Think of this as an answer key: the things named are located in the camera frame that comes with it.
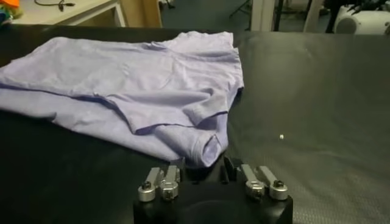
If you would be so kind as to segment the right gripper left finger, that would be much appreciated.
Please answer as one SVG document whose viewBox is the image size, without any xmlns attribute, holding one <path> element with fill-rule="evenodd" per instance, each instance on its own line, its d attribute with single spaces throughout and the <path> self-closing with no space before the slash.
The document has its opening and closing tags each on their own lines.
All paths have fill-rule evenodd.
<svg viewBox="0 0 390 224">
<path fill-rule="evenodd" d="M 185 158 L 170 162 L 166 170 L 150 169 L 146 179 L 138 187 L 139 201 L 153 201 L 159 195 L 164 201 L 173 201 L 179 195 L 179 183 L 184 174 Z"/>
</svg>

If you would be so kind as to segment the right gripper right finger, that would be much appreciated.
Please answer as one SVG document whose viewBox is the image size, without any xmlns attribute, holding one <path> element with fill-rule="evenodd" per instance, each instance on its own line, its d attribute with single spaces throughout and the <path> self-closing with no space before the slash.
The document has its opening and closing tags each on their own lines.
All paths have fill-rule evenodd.
<svg viewBox="0 0 390 224">
<path fill-rule="evenodd" d="M 251 168 L 240 159 L 224 157 L 224 165 L 229 181 L 242 182 L 246 194 L 254 200 L 264 196 L 276 201 L 288 199 L 288 187 L 266 166 Z"/>
</svg>

